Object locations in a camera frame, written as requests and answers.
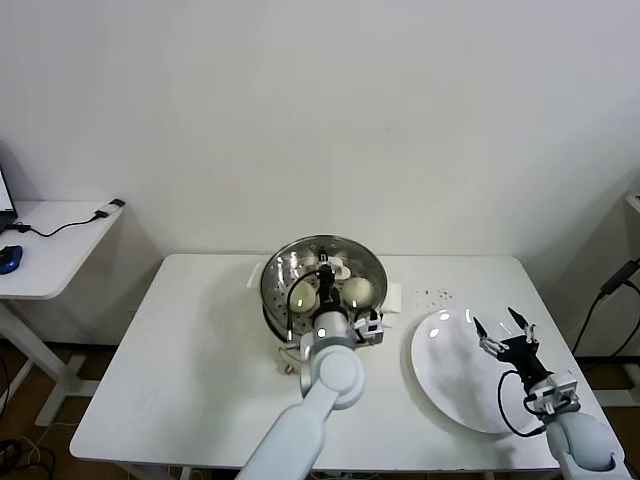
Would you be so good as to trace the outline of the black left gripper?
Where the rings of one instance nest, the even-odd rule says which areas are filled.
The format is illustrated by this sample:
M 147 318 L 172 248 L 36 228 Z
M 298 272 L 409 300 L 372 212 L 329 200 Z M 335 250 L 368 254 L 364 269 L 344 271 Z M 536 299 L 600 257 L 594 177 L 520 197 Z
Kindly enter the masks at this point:
M 324 247 L 320 247 L 318 250 L 317 269 L 319 280 L 318 313 L 334 311 L 342 312 L 341 297 L 338 290 L 335 288 L 335 274 L 331 269 L 329 255 Z

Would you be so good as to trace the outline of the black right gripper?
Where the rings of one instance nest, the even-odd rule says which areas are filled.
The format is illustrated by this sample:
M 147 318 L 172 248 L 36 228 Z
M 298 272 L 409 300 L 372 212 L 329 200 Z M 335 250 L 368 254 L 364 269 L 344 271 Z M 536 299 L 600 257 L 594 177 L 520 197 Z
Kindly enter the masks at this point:
M 479 337 L 479 346 L 489 355 L 499 356 L 500 362 L 511 364 L 524 386 L 535 386 L 552 374 L 537 357 L 539 341 L 535 334 L 536 325 L 529 323 L 521 313 L 511 307 L 508 308 L 508 312 L 520 328 L 521 333 L 497 341 L 491 338 L 481 322 L 473 317 Z

